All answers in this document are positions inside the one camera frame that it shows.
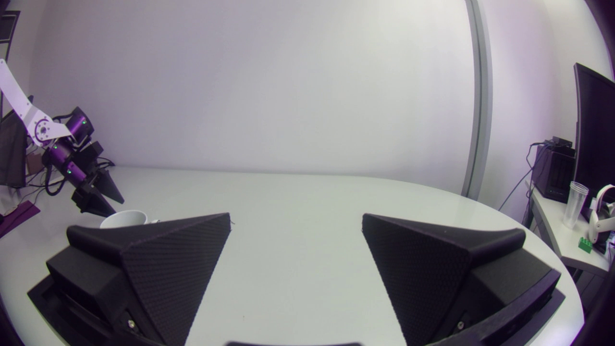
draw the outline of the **white table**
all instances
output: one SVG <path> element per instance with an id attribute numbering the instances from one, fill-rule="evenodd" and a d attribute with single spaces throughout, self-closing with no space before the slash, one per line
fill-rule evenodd
<path id="1" fill-rule="evenodd" d="M 606 254 L 592 249 L 590 253 L 579 249 L 579 238 L 588 238 L 589 224 L 579 216 L 574 228 L 563 224 L 566 204 L 547 199 L 537 189 L 533 190 L 530 215 L 524 221 L 526 226 L 536 222 L 537 235 L 555 252 L 561 261 L 574 270 L 574 279 L 581 302 L 586 310 L 593 307 L 593 300 L 609 271 Z"/>
<path id="2" fill-rule="evenodd" d="M 113 204 L 118 211 L 161 220 L 231 213 L 232 232 L 187 345 L 405 345 L 361 232 L 363 213 L 479 230 L 521 227 L 470 199 L 393 180 L 127 167 L 111 174 L 126 199 Z M 48 275 L 45 261 L 67 246 L 67 226 L 102 220 L 80 214 L 72 192 L 41 195 L 42 212 L 0 239 L 0 292 L 27 345 L 62 344 L 26 293 Z M 557 289 L 566 296 L 531 344 L 569 344 L 584 323 L 574 283 L 558 257 L 526 234 L 523 247 L 561 272 Z"/>
<path id="3" fill-rule="evenodd" d="M 606 255 L 592 249 L 590 253 L 579 249 L 579 238 L 588 238 L 589 224 L 579 216 L 574 228 L 565 226 L 562 222 L 566 204 L 543 197 L 536 189 L 533 190 L 532 200 L 535 212 L 538 212 L 544 222 L 545 230 L 552 249 L 565 265 L 586 270 L 600 277 L 605 277 L 609 271 L 609 262 Z"/>

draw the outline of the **computer monitor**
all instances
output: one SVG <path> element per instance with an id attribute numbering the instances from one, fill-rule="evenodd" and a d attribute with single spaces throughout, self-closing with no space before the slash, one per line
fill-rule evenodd
<path id="1" fill-rule="evenodd" d="M 230 231 L 229 214 L 72 226 L 28 295 L 70 345 L 181 346 Z"/>
<path id="2" fill-rule="evenodd" d="M 574 181 L 585 185 L 589 194 L 585 206 L 607 184 L 615 184 L 615 83 L 577 63 L 576 166 Z M 615 191 L 607 193 L 615 201 Z"/>

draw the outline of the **clear plastic cup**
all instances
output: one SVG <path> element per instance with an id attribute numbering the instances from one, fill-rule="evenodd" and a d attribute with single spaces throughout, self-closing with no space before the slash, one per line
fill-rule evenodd
<path id="1" fill-rule="evenodd" d="M 577 183 L 570 182 L 570 194 L 568 195 L 568 204 L 566 204 L 566 211 L 564 212 L 563 223 L 568 228 L 574 228 L 574 224 L 579 218 L 579 213 L 585 203 L 587 193 L 589 190 Z"/>

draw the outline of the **black cable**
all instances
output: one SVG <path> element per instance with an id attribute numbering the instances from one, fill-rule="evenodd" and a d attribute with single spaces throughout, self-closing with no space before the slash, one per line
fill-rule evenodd
<path id="1" fill-rule="evenodd" d="M 506 201 L 508 201 L 508 199 L 510 198 L 512 193 L 515 192 L 515 190 L 517 189 L 519 184 L 521 184 L 523 179 L 525 179 L 525 177 L 527 177 L 528 174 L 532 173 L 532 170 L 533 170 L 533 168 L 530 168 L 530 170 L 523 176 L 523 178 L 521 178 L 521 180 L 519 180 L 519 182 L 515 185 L 515 187 L 512 188 L 512 191 L 508 194 L 508 196 L 506 196 L 506 199 L 504 200 L 504 202 L 502 202 L 502 205 L 498 208 L 498 211 L 502 210 L 502 207 L 506 204 Z"/>
<path id="2" fill-rule="evenodd" d="M 538 155 L 538 157 L 536 158 L 536 161 L 538 161 L 545 153 L 546 151 L 546 147 L 547 146 L 551 146 L 551 144 L 549 144 L 547 141 L 544 142 L 536 142 L 536 143 L 532 143 L 530 144 L 530 148 L 528 149 L 528 154 L 525 156 L 525 161 L 527 161 L 528 164 L 530 164 L 530 162 L 528 161 L 528 158 L 530 157 L 530 153 L 532 150 L 532 147 L 535 145 L 540 145 L 540 144 L 544 144 L 545 148 L 543 148 L 542 152 L 540 155 Z M 528 174 L 530 174 L 533 170 L 534 167 L 536 166 L 536 162 L 534 162 L 534 165 L 530 165 L 530 170 L 521 178 L 521 180 L 519 180 L 519 182 L 515 185 L 515 187 L 512 188 L 512 190 L 510 191 L 510 193 L 508 194 L 508 196 L 506 196 L 506 199 L 504 200 L 504 202 L 502 202 L 502 205 L 500 205 L 500 207 L 498 208 L 498 211 L 501 211 L 502 208 L 504 207 L 504 205 L 506 204 L 506 202 L 508 201 L 508 199 L 510 198 L 510 196 L 512 196 L 512 193 L 515 192 L 515 190 L 517 189 L 517 187 L 519 186 L 519 184 L 521 184 L 521 182 L 523 181 L 523 179 L 525 179 L 525 177 L 528 176 Z"/>
<path id="3" fill-rule="evenodd" d="M 11 220 L 11 222 L 9 223 L 9 225 L 8 225 L 8 226 L 6 226 L 6 228 L 5 228 L 6 230 L 10 230 L 10 227 L 13 225 L 13 223 L 15 223 L 15 221 L 17 221 L 17 219 L 19 219 L 19 218 L 20 218 L 23 214 L 26 214 L 26 212 L 27 212 L 27 211 L 29 211 L 30 209 L 32 209 L 32 207 L 36 206 L 36 201 L 38 200 L 38 196 L 41 194 L 41 192 L 43 192 L 43 191 L 44 191 L 44 189 L 42 189 L 42 188 L 38 188 L 38 189 L 36 189 L 36 190 L 32 191 L 31 193 L 28 193 L 27 195 L 25 195 L 25 196 L 22 198 L 22 200 L 21 200 L 21 201 L 19 201 L 19 204 L 17 205 L 17 207 L 19 207 L 19 206 L 22 204 L 22 201 L 23 201 L 23 199 L 24 199 L 24 198 L 26 198 L 26 197 L 27 197 L 27 196 L 29 196 L 29 195 L 32 195 L 33 193 L 35 193 L 35 192 L 37 192 L 37 191 L 38 191 L 38 193 L 37 193 L 37 194 L 36 194 L 36 196 L 34 197 L 34 202 L 32 202 L 32 205 L 28 206 L 28 207 L 27 207 L 24 211 L 22 211 L 21 213 L 19 213 L 19 215 L 18 215 L 18 216 L 15 216 L 15 218 L 13 218 L 13 220 Z"/>
<path id="4" fill-rule="evenodd" d="M 115 163 L 113 161 L 111 161 L 110 159 L 108 159 L 108 158 L 103 158 L 103 157 L 100 157 L 100 156 L 98 158 L 107 161 L 110 166 L 115 166 Z"/>
<path id="5" fill-rule="evenodd" d="M 60 186 L 55 191 L 51 191 L 49 189 L 49 187 L 51 186 L 49 185 L 49 180 L 51 179 L 51 169 L 52 169 L 51 165 L 48 165 L 47 172 L 45 175 L 45 191 L 47 192 L 49 196 L 55 196 L 59 194 L 62 188 L 64 187 L 64 183 L 66 183 L 66 177 L 60 182 Z"/>
<path id="6" fill-rule="evenodd" d="M 39 174 L 40 174 L 42 171 L 44 171 L 44 170 L 45 170 L 45 167 L 41 168 L 41 170 L 40 170 L 40 171 L 38 171 L 37 173 L 35 173 L 35 174 L 32 176 L 32 178 L 30 178 L 30 180 L 28 180 L 28 181 L 26 182 L 26 186 L 28 186 L 28 185 L 30 184 L 30 182 L 31 182 L 32 180 L 34 180 L 34 178 L 36 178 L 36 176 L 37 176 L 37 175 L 39 175 Z"/>
<path id="7" fill-rule="evenodd" d="M 56 121 L 56 120 L 68 119 L 68 118 L 70 118 L 70 117 L 72 117 L 72 116 L 73 116 L 73 113 L 71 112 L 71 113 L 69 113 L 69 114 L 67 114 L 67 115 L 56 115 L 56 116 L 54 116 L 52 119 L 53 119 L 54 121 Z"/>
<path id="8" fill-rule="evenodd" d="M 19 205 L 23 202 L 24 199 L 26 199 L 26 197 L 28 197 L 29 195 L 32 195 L 33 193 L 36 193 L 37 191 L 41 190 L 40 188 L 34 189 L 34 191 L 25 194 L 20 200 L 19 203 L 17 203 L 17 206 L 19 207 Z"/>
<path id="9" fill-rule="evenodd" d="M 56 185 L 58 185 L 59 183 L 62 183 L 62 181 L 60 180 L 60 181 L 58 181 L 58 182 L 51 183 L 51 184 L 49 184 L 49 186 L 50 186 L 50 187 L 51 187 L 51 186 L 56 186 Z M 31 186 L 31 187 L 45 187 L 45 185 L 35 185 L 35 184 L 30 184 L 30 185 L 28 185 L 28 186 Z"/>

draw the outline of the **black 3d-printed part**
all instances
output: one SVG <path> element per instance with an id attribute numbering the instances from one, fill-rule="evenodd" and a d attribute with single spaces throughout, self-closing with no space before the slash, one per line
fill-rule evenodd
<path id="1" fill-rule="evenodd" d="M 371 214 L 363 216 L 363 235 L 408 345 L 430 342 L 471 268 L 525 240 L 518 229 L 460 232 Z"/>
<path id="2" fill-rule="evenodd" d="M 124 269 L 168 346 L 184 345 L 222 248 L 229 214 L 99 229 L 69 227 L 70 245 Z"/>

